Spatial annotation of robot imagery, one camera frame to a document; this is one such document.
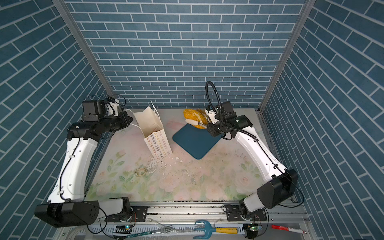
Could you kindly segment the large oval seeded bread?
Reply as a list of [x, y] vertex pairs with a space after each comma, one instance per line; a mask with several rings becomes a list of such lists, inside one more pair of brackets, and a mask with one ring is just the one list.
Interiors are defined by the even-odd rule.
[[206, 126], [208, 126], [208, 124], [211, 122], [209, 117], [206, 115], [206, 113], [201, 109], [197, 109], [197, 110], [185, 109], [183, 111], [183, 114], [185, 119], [195, 120], [203, 123]]

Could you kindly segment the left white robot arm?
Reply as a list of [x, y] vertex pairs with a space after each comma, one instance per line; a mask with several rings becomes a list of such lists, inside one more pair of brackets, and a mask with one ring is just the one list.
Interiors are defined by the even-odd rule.
[[88, 226], [109, 216], [127, 221], [133, 210], [128, 198], [86, 202], [85, 183], [91, 158], [104, 133], [130, 125], [133, 118], [121, 112], [110, 119], [79, 122], [68, 129], [67, 150], [57, 183], [47, 203], [37, 205], [35, 216], [55, 228]]

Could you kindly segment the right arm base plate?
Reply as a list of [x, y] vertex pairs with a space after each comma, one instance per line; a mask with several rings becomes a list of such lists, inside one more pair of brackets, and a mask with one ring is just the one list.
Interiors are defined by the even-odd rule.
[[266, 221], [267, 220], [267, 214], [264, 209], [259, 209], [254, 212], [249, 212], [242, 205], [225, 204], [222, 206], [222, 210], [226, 214], [227, 221], [229, 222]]

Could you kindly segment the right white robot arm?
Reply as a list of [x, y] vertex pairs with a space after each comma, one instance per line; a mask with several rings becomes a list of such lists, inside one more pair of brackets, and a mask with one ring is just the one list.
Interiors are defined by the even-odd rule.
[[238, 116], [230, 102], [216, 106], [208, 105], [205, 111], [186, 109], [183, 111], [186, 123], [207, 130], [212, 137], [231, 134], [247, 151], [261, 173], [264, 184], [248, 197], [240, 200], [240, 212], [244, 219], [256, 215], [256, 211], [272, 209], [299, 192], [298, 173], [287, 169], [260, 140], [251, 121], [244, 115]]

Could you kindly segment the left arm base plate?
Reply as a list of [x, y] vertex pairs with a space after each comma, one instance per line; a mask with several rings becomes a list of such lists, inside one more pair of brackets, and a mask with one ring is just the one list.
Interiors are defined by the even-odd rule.
[[143, 223], [148, 214], [147, 206], [133, 206], [128, 213], [122, 212], [108, 216], [109, 223]]

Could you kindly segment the white printed paper bag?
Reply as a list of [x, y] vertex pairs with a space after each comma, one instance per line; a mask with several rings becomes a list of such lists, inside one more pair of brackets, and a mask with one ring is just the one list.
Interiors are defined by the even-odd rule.
[[160, 114], [153, 103], [141, 112], [126, 109], [134, 122], [134, 133], [129, 136], [130, 150], [137, 155], [148, 155], [155, 161], [162, 161], [173, 154]]

